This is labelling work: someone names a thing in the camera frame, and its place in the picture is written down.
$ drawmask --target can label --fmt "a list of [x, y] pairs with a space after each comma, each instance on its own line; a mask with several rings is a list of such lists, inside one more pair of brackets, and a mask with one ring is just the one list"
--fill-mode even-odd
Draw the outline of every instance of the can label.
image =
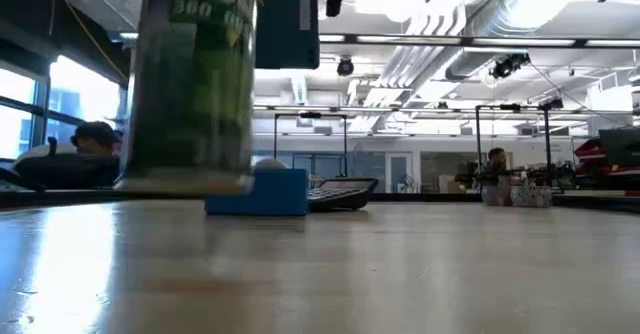
[[246, 174], [255, 0], [164, 3], [168, 24], [148, 21], [148, 43], [139, 46], [143, 83], [136, 84], [125, 176]]

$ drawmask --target wooden table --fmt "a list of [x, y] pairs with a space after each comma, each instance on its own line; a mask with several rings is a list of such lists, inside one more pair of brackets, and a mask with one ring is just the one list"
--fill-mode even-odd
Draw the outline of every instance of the wooden table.
[[0, 333], [640, 330], [640, 217], [387, 203], [207, 218], [202, 208], [0, 213]]

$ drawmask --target man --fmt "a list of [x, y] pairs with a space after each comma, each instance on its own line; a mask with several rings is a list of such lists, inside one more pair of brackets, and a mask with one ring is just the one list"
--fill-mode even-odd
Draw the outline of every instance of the man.
[[482, 201], [488, 205], [511, 205], [511, 184], [504, 149], [493, 148], [489, 151], [489, 161], [482, 166], [478, 179]]
[[73, 144], [58, 143], [55, 153], [51, 153], [52, 148], [48, 144], [33, 147], [22, 153], [13, 162], [11, 168], [15, 169], [24, 159], [44, 157], [49, 154], [80, 153], [98, 157], [110, 157], [113, 155], [115, 144], [119, 142], [119, 139], [109, 124], [88, 122], [81, 124], [76, 129], [75, 135], [71, 137], [71, 142]]
[[498, 176], [506, 175], [507, 156], [502, 148], [493, 148], [489, 151], [489, 161], [477, 171], [477, 178], [474, 181], [474, 188], [485, 185], [495, 185], [498, 183]]
[[51, 140], [51, 145], [33, 148], [12, 169], [46, 189], [111, 187], [119, 174], [119, 160], [113, 153], [118, 137], [113, 129], [104, 122], [83, 123], [71, 142], [73, 146]]
[[493, 148], [489, 150], [489, 162], [482, 169], [487, 174], [503, 174], [507, 170], [507, 155], [502, 148]]
[[115, 131], [105, 122], [87, 122], [76, 128], [71, 143], [78, 154], [93, 155], [102, 158], [113, 156], [115, 146], [120, 140]]

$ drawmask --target green can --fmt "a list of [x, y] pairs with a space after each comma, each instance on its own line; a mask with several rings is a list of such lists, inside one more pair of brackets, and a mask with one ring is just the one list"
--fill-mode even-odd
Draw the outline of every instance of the green can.
[[254, 15], [255, 0], [144, 0], [119, 189], [248, 189]]

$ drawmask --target white wall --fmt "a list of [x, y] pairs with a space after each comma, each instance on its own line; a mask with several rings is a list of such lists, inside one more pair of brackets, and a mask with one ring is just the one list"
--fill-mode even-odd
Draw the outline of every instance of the white wall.
[[[581, 142], [575, 142], [577, 148]], [[278, 137], [278, 151], [306, 151], [340, 152], [343, 148], [342, 138], [331, 137]], [[420, 152], [469, 152], [477, 153], [475, 137], [469, 138], [434, 138], [434, 137], [410, 137], [410, 138], [349, 138], [348, 150], [355, 147], [361, 151], [411, 153], [413, 156], [413, 177], [420, 178]], [[508, 140], [489, 138], [482, 140], [482, 151], [488, 152], [491, 148], [501, 147], [507, 152], [513, 153], [514, 166], [537, 164], [546, 162], [544, 138], [527, 138]], [[552, 160], [572, 160], [571, 141], [565, 138], [551, 138]], [[259, 136], [254, 138], [254, 150], [273, 150], [272, 136]]]

